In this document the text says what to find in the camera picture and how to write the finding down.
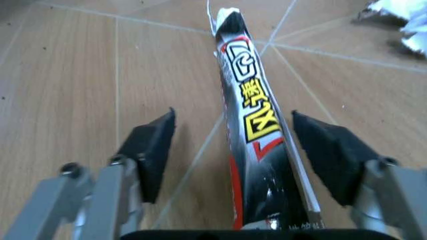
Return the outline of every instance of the crumpled white paper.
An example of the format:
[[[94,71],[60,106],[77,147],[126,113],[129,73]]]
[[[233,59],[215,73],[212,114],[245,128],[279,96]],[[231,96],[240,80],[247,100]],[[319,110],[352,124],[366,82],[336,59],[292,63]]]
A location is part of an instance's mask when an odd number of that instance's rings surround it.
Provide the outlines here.
[[[405,34],[401,42],[411,51],[427,57],[427,0],[377,0],[360,12],[359,18],[372,15],[392,15],[407,22],[400,31]]]

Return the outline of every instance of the wooden floor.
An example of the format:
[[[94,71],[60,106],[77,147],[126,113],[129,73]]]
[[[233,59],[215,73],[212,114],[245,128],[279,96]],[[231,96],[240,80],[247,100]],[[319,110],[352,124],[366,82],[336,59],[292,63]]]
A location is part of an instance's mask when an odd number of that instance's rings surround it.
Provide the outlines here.
[[[348,127],[404,166],[427,165],[427,61],[353,0],[211,0],[242,10],[286,118]],[[230,229],[229,147],[205,0],[0,1],[0,236],[61,165],[95,173],[136,125],[177,112],[144,229]],[[348,209],[306,168],[325,224]]]

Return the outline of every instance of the tile grout line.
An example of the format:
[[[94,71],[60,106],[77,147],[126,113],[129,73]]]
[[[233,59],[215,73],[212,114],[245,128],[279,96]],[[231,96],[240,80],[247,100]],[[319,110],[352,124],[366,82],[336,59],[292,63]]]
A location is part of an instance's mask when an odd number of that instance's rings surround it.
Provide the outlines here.
[[[194,168],[196,167],[197,163],[202,158],[203,152],[205,151],[206,147],[209,145],[209,143],[212,140],[212,137],[217,132],[218,128],[220,127],[221,123],[224,120],[224,112],[221,113],[219,118],[216,120],[215,124],[213,125],[212,130],[210,130],[209,135],[207,135],[206,139],[204,140],[203,145],[198,150],[197,154],[194,156],[193,161],[191,162],[190,167],[185,172],[184,176],[181,178],[181,181],[179,181],[178,186],[175,188],[175,191],[170,196],[169,200],[167,201],[166,205],[161,210],[160,214],[157,217],[157,220],[153,223],[153,226],[151,229],[158,229],[160,226],[160,223],[162,222],[163,218],[166,216],[166,214],[169,212],[172,203],[175,201],[175,199],[181,194],[184,186],[186,185],[188,179],[190,178],[190,174],[193,172]]]
[[[280,21],[278,22],[276,28],[274,29],[274,31],[271,33],[270,38],[268,39],[267,44],[262,48],[261,50],[261,56],[263,55],[263,53],[266,51],[267,47],[272,43],[273,39],[275,38],[276,34],[278,33],[279,29],[281,28],[282,24],[285,22],[285,19],[288,17],[289,13],[291,12],[291,10],[294,8],[295,3],[298,0],[293,0],[290,5],[287,7],[286,12],[284,13],[283,17],[280,19]]]
[[[121,16],[121,15],[117,15],[117,14],[99,12],[99,11],[89,10],[89,9],[85,9],[85,8],[81,8],[81,7],[73,7],[73,6],[66,6],[66,5],[60,5],[60,4],[55,4],[55,3],[48,3],[48,2],[44,2],[44,1],[37,1],[36,3],[39,5],[54,7],[54,8],[58,8],[58,9],[77,11],[77,12],[82,12],[82,13],[86,13],[86,14],[93,14],[93,15],[110,17],[110,18],[115,18],[115,19],[120,19],[120,20],[132,21],[132,22],[136,22],[136,23],[155,25],[155,26],[168,28],[168,29],[183,30],[183,31],[188,31],[188,32],[192,32],[192,33],[209,35],[209,36],[211,35],[211,33],[209,31],[191,28],[191,27],[176,26],[176,25],[172,25],[172,24],[155,22],[155,21],[150,21],[150,20],[146,20],[146,19],[140,19],[140,18],[134,18],[134,17],[128,17],[128,16]]]
[[[139,19],[139,18],[134,18],[134,17],[125,17],[125,16],[116,15],[116,14],[103,13],[103,12],[99,12],[99,11],[93,11],[93,10],[88,10],[88,9],[78,8],[78,7],[65,6],[65,5],[55,4],[55,3],[48,3],[48,2],[43,2],[43,1],[37,1],[35,3],[39,4],[39,5],[52,6],[52,7],[59,8],[59,9],[73,10],[73,11],[78,11],[78,12],[83,12],[83,13],[88,13],[88,14],[95,14],[95,15],[100,15],[100,16],[106,16],[106,17],[111,17],[111,18],[116,18],[116,19],[121,19],[121,20],[133,21],[133,22],[138,22],[138,23],[145,23],[145,24],[149,24],[149,25],[156,25],[156,26],[160,26],[163,28],[184,30],[184,31],[188,31],[188,32],[200,33],[200,34],[209,35],[209,36],[211,35],[211,33],[208,31],[196,29],[196,28],[191,28],[191,27],[176,26],[176,25],[171,25],[171,24],[166,24],[166,23],[161,23],[161,22],[149,21],[149,20]],[[302,52],[308,52],[308,53],[313,53],[313,54],[318,54],[318,55],[325,55],[325,56],[329,56],[332,58],[352,60],[352,61],[360,62],[360,63],[364,63],[364,64],[379,65],[379,66],[383,66],[383,67],[402,69],[402,70],[407,70],[407,71],[417,72],[417,73],[427,73],[427,69],[425,69],[425,68],[405,67],[405,66],[400,66],[397,64],[392,64],[392,63],[387,63],[387,62],[382,62],[382,61],[361,59],[361,58],[357,58],[357,57],[351,57],[351,56],[345,56],[345,55],[339,55],[339,54],[335,54],[335,53],[319,51],[319,50],[310,49],[307,47],[297,47],[297,46],[290,46],[290,45],[286,45],[286,44],[274,43],[272,41],[264,42],[264,41],[254,40],[253,42],[265,44],[265,46],[261,50],[261,54],[260,54],[261,56],[264,53],[264,51],[267,49],[267,47],[269,45],[272,45],[272,46],[279,47],[279,48],[299,50]]]
[[[301,33],[307,32],[307,31],[310,31],[310,30],[316,30],[316,29],[319,29],[320,27],[330,26],[330,25],[336,24],[337,22],[343,21],[345,19],[354,18],[355,16],[357,16],[357,13],[354,13],[354,14],[351,14],[351,15],[347,15],[347,16],[344,16],[344,17],[340,17],[340,18],[336,18],[336,19],[333,19],[333,20],[330,20],[330,21],[326,21],[326,22],[323,22],[323,23],[319,23],[319,24],[316,24],[316,25],[312,25],[312,26],[309,26],[309,27],[306,27],[306,28],[303,28],[303,29],[300,29],[300,30],[293,31],[293,32],[285,34],[285,35],[278,36],[278,37],[276,37],[275,41],[283,40],[283,39],[286,39],[286,38],[289,38],[289,37],[292,37],[292,36],[295,36],[295,35],[298,35],[298,34],[301,34]]]
[[[323,103],[320,101],[320,99],[316,96],[316,94],[309,88],[307,83],[303,80],[303,78],[298,74],[298,72],[295,70],[295,68],[286,60],[286,58],[279,52],[277,48],[274,46],[271,47],[276,54],[280,57],[280,59],[283,61],[283,63],[290,69],[290,71],[295,75],[296,79],[298,79],[298,82],[304,87],[304,89],[310,94],[310,96],[313,98],[313,100],[319,105],[320,109],[326,114],[326,116],[329,118],[332,124],[337,125],[337,121],[332,117],[331,113],[329,113],[328,109],[323,105]]]
[[[169,2],[171,2],[171,1],[172,1],[172,0],[166,0],[166,1],[164,1],[164,2],[160,2],[160,3],[157,3],[157,4],[151,5],[151,6],[141,6],[141,7],[138,7],[137,9],[133,9],[132,11],[125,13],[125,14],[124,14],[124,16],[132,15],[132,14],[134,14],[134,13],[136,13],[136,12],[138,12],[138,11],[141,11],[141,10],[143,10],[143,9],[149,9],[149,8],[152,8],[152,7],[155,7],[155,6],[161,5],[161,4],[169,3]]]
[[[30,11],[31,11],[32,7],[33,7],[33,4],[31,4],[28,7],[28,10],[24,14],[24,16],[22,18],[22,21],[21,21],[18,29],[16,29],[15,33],[13,34],[12,39],[10,40],[10,42],[9,42],[9,44],[7,46],[7,48],[4,50],[3,54],[1,55],[1,58],[0,58],[0,67],[5,63],[6,57],[9,55],[9,52],[12,49],[12,46],[14,45],[15,41],[17,40],[19,34],[22,32],[22,28],[23,28],[25,22],[27,21],[28,15],[30,15]]]
[[[119,20],[115,19],[115,147],[120,147]]]
[[[325,52],[325,51],[321,51],[321,50],[310,49],[307,47],[291,46],[291,45],[287,45],[287,44],[271,43],[271,45],[273,47],[279,47],[279,48],[283,48],[283,49],[297,50],[297,51],[311,53],[311,54],[323,55],[323,56],[328,56],[328,57],[335,58],[335,59],[351,60],[351,61],[359,62],[359,63],[363,63],[363,64],[378,65],[378,66],[382,66],[382,67],[406,70],[406,71],[417,72],[417,73],[422,73],[422,74],[427,73],[427,68],[401,66],[401,65],[397,65],[397,64],[393,64],[393,63],[386,63],[386,62],[382,62],[382,61],[375,61],[375,60],[357,58],[357,57],[353,57],[353,56],[340,55],[340,54],[336,54],[336,53],[330,53],[330,52]]]

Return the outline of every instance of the silver metal arm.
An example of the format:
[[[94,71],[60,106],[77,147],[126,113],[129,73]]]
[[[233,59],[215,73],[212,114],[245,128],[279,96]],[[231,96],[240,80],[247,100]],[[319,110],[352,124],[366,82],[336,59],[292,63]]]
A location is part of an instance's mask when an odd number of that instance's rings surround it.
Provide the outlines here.
[[[389,158],[370,160],[351,219],[361,229],[388,234],[388,226],[408,240],[427,239],[427,170],[397,166]]]
[[[114,158],[96,184],[88,169],[69,163],[40,182],[4,239],[52,239],[65,219],[75,221],[74,240],[113,240],[138,230],[142,213],[135,161]]]

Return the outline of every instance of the red stripe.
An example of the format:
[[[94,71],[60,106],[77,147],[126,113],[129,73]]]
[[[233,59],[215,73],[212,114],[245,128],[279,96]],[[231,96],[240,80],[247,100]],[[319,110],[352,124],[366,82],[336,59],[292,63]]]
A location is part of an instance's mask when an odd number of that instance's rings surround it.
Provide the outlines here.
[[[263,149],[261,149],[260,142],[254,141],[252,143],[253,149],[255,150],[256,158],[258,159],[258,163],[263,159],[263,157],[270,152],[274,147],[283,143],[283,137],[279,137],[271,141],[267,144]]]
[[[239,36],[239,37],[236,37],[235,39],[233,39],[233,40],[231,40],[231,41],[228,41],[228,42],[224,43],[224,44],[222,45],[222,47],[221,47],[221,52],[223,52],[223,53],[225,53],[225,52],[226,52],[226,47],[227,47],[227,45],[228,45],[229,43],[234,42],[234,41],[240,41],[240,40],[244,40],[244,41],[246,41],[246,42],[249,42],[249,38],[248,38],[247,36]]]
[[[242,186],[240,185],[239,170],[233,156],[230,157],[231,184],[234,192],[234,209],[236,216],[234,219],[233,229],[240,230],[243,227],[243,201]]]

